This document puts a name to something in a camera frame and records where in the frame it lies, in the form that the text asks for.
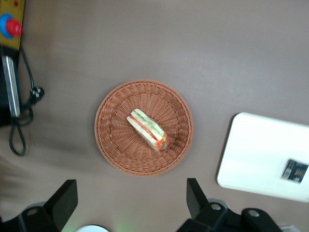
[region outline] black device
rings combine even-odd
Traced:
[[[261,209],[234,213],[222,201],[209,202],[195,178],[187,179],[187,205],[191,214],[177,232],[282,232]]]
[[[33,121],[32,106],[42,99],[44,96],[44,90],[42,87],[37,87],[34,85],[33,76],[22,45],[20,45],[20,52],[25,62],[31,82],[30,97],[25,104],[22,104],[17,72],[19,51],[1,46],[0,127],[11,124],[11,132],[9,136],[10,148],[14,154],[22,156],[26,151],[26,142],[21,128],[29,125]],[[13,135],[15,129],[18,131],[23,145],[21,152],[18,152],[13,145]]]
[[[0,219],[0,232],[59,232],[77,204],[76,180],[67,180],[43,206],[25,209],[6,222]]]

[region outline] white cutting board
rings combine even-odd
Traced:
[[[309,126],[240,113],[232,123],[218,184],[309,202],[309,168],[301,183],[282,178],[289,159],[309,164]]]

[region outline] black cable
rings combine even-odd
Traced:
[[[22,45],[20,45],[20,51],[23,57],[23,60],[25,62],[25,66],[27,68],[28,74],[29,74],[29,78],[30,78],[30,82],[31,82],[31,91],[30,91],[30,97],[27,101],[27,103],[25,105],[22,106],[22,110],[25,112],[28,110],[28,115],[25,116],[25,113],[23,113],[23,115],[21,115],[19,118],[12,118],[12,127],[11,127],[11,131],[10,131],[10,137],[9,137],[9,144],[10,144],[10,148],[13,151],[14,154],[18,155],[18,156],[23,156],[26,152],[26,141],[23,135],[23,132],[21,130],[22,127],[29,125],[34,118],[33,115],[33,110],[32,110],[32,106],[34,104],[36,104],[44,95],[44,90],[43,88],[40,87],[35,87],[34,86],[34,79],[31,73],[31,69],[29,67],[29,63],[25,54],[25,51],[22,47]],[[18,152],[16,151],[14,145],[13,145],[13,135],[15,132],[15,128],[17,128],[20,140],[23,144],[23,150],[22,152]]]

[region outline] sandwich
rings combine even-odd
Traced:
[[[155,151],[165,149],[169,144],[167,134],[143,111],[135,109],[126,119]]]

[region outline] brown basket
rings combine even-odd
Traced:
[[[167,133],[169,145],[154,151],[126,120],[139,108]],[[185,156],[193,135],[192,116],[184,99],[171,87],[153,80],[124,83],[101,103],[95,122],[98,147],[121,171],[152,176],[175,167]]]

